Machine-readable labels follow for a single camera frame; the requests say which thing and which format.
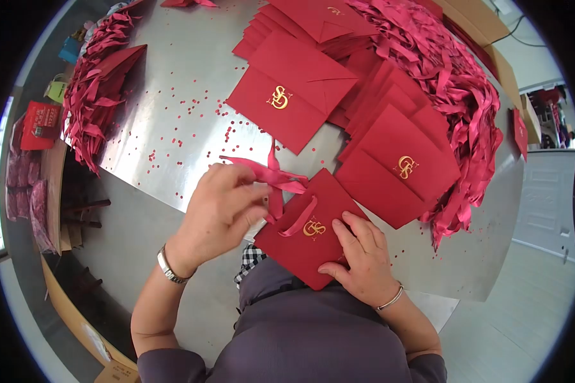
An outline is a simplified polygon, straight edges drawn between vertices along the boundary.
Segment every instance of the person's left hand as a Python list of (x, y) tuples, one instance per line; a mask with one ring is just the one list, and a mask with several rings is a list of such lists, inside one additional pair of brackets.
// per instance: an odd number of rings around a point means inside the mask
[(237, 247), (249, 227), (268, 213), (258, 202), (270, 187), (254, 186), (244, 165), (214, 164), (196, 186), (177, 233), (166, 242), (170, 267), (182, 278)]

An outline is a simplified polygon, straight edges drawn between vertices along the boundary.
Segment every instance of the silver watch band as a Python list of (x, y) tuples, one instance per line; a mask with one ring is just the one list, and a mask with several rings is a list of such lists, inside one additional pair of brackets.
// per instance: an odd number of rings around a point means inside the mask
[(164, 275), (166, 275), (166, 278), (168, 278), (171, 282), (178, 283), (178, 284), (187, 283), (188, 280), (190, 280), (190, 278), (192, 278), (193, 274), (191, 276), (189, 276), (188, 278), (181, 278), (181, 277), (177, 276), (172, 271), (172, 269), (170, 268), (169, 263), (166, 261), (166, 255), (164, 252), (165, 246), (166, 246), (166, 244), (164, 244), (162, 246), (162, 248), (160, 249), (160, 251), (157, 252), (157, 263), (160, 265), (162, 272), (164, 273)]

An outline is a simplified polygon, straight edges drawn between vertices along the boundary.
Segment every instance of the metal table surface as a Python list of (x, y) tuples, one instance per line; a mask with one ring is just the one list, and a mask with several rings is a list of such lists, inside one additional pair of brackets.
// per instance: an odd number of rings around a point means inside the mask
[[(127, 101), (99, 156), (102, 169), (181, 211), (208, 165), (221, 162), (219, 155), (266, 164), (270, 149), (268, 133), (223, 103), (247, 68), (231, 50), (265, 2), (216, 3), (219, 9), (167, 9), (157, 2), (143, 16), (130, 46), (148, 44), (147, 53), (124, 83)], [(394, 230), (364, 209), (386, 234), (394, 275), (410, 290), (483, 301), (505, 260), (524, 160), (508, 132), (507, 109), (513, 104), (498, 82), (491, 82), (500, 94), (495, 122), (505, 138), (483, 204), (471, 209), (472, 233), (443, 239), (435, 257), (428, 224), (413, 221)], [(322, 167), (333, 172), (347, 138), (325, 124), (298, 157), (278, 142), (276, 156), (281, 168), (293, 173), (311, 177)]]

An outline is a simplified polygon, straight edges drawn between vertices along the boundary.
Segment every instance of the satin ribbon handle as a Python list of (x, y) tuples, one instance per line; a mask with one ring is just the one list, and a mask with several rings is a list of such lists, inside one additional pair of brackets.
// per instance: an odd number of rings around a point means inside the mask
[(303, 210), (302, 213), (300, 213), (298, 219), (296, 219), (296, 221), (292, 224), (292, 226), (290, 226), (287, 230), (283, 232), (278, 232), (279, 235), (281, 235), (282, 237), (291, 237), (299, 230), (302, 230), (302, 227), (305, 226), (307, 220), (309, 219), (309, 216), (311, 215), (311, 213), (315, 209), (315, 206), (317, 205), (318, 205), (318, 198), (315, 195), (312, 195), (311, 202), (309, 203), (309, 205), (307, 205), (305, 210)]

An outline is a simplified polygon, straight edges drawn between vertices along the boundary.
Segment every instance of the red ribbon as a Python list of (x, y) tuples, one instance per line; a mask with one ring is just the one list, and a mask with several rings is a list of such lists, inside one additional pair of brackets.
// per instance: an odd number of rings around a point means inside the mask
[[(272, 187), (272, 191), (268, 195), (268, 215), (265, 218), (269, 224), (275, 224), (283, 216), (283, 190), (294, 194), (303, 194), (307, 191), (309, 180), (306, 176), (284, 172), (280, 169), (279, 161), (275, 157), (275, 139), (272, 140), (270, 152), (268, 153), (268, 167), (247, 158), (227, 156), (219, 156), (219, 158), (249, 167), (256, 175), (256, 182), (266, 183)], [(311, 202), (300, 213), (300, 216), (292, 226), (283, 232), (279, 232), (279, 235), (290, 237), (300, 230), (307, 222), (317, 203), (317, 197), (312, 196)]]

